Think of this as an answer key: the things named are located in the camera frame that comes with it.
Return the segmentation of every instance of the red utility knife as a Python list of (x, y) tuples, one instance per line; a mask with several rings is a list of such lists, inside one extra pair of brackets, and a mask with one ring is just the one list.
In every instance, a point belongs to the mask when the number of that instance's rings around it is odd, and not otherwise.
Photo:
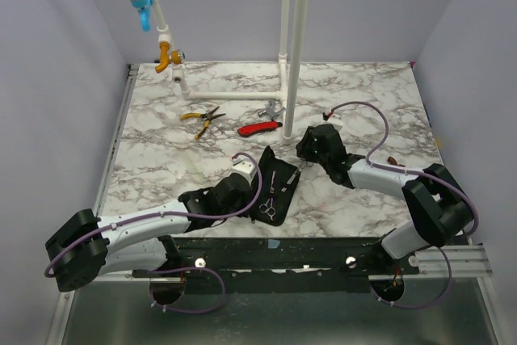
[(279, 121), (264, 121), (263, 123), (255, 123), (250, 125), (245, 125), (244, 127), (240, 127), (237, 132), (242, 137), (250, 137), (255, 133), (264, 133), (267, 131), (273, 131), (279, 127), (282, 127), (282, 123)]

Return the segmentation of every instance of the pliers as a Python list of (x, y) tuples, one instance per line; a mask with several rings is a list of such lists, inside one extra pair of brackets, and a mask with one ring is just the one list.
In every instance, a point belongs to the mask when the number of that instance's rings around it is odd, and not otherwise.
[(217, 111), (218, 109), (219, 109), (219, 106), (213, 108), (210, 112), (207, 112), (207, 113), (197, 113), (197, 112), (186, 113), (185, 115), (181, 115), (181, 117), (179, 119), (185, 120), (185, 119), (190, 119), (191, 117), (199, 117), (201, 119), (204, 119), (204, 127), (203, 127), (203, 129), (200, 131), (200, 133), (195, 135), (195, 138), (199, 139), (201, 137), (201, 135), (203, 135), (204, 132), (207, 130), (207, 128), (210, 125), (210, 122), (212, 120), (217, 119), (218, 117), (226, 115), (225, 113), (220, 113), (219, 115), (214, 115), (213, 113), (215, 111)]

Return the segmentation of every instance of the marble tabletop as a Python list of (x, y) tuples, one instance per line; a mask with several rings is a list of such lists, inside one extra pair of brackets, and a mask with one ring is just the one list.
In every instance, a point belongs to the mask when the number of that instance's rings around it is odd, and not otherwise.
[[(308, 125), (320, 124), (321, 114), (338, 103), (363, 100), (386, 114), (390, 135), (373, 159), (424, 167), (440, 162), (431, 129), (408, 63), (304, 64), (295, 111), (291, 145), (282, 143), (281, 129), (243, 138), (237, 128), (260, 121), (262, 100), (185, 101), (171, 82), (170, 68), (156, 74), (154, 64), (140, 66), (115, 167), (103, 204), (103, 215), (120, 215), (151, 208), (181, 193), (217, 184), (231, 168), (229, 157), (247, 151), (257, 160), (270, 145), (277, 158), (302, 169), (285, 222), (274, 227), (238, 218), (189, 236), (210, 237), (353, 237), (381, 236), (404, 224), (406, 205), (373, 191), (350, 190), (332, 183), (317, 165), (296, 157), (295, 145)], [(276, 63), (194, 62), (187, 64), (192, 90), (278, 90)], [(226, 116), (214, 120), (203, 137), (199, 119), (180, 121), (183, 113), (208, 111), (221, 105)], [(367, 107), (341, 110), (343, 143), (349, 152), (366, 154), (384, 127)]]

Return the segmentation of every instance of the blue tap handle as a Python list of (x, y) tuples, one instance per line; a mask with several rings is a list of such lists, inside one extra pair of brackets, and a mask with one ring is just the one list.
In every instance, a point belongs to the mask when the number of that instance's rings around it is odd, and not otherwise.
[(150, 31), (151, 25), (149, 23), (149, 17), (153, 0), (131, 0), (131, 4), (138, 10), (142, 30), (145, 32)]

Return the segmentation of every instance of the gray wall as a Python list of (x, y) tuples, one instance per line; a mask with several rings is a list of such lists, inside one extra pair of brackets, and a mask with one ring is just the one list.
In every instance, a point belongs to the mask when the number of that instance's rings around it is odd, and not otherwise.
[(94, 202), (127, 69), (93, 0), (0, 8), (0, 343), (42, 344), (44, 243)]
[(517, 322), (516, 23), (515, 0), (452, 0), (415, 67), (443, 158), (481, 213), (477, 240), (488, 250), (512, 323)]
[[(160, 0), (191, 60), (275, 60), (280, 0)], [(309, 0), (305, 61), (412, 61), (449, 0)], [(127, 61), (158, 57), (129, 0), (95, 0)]]

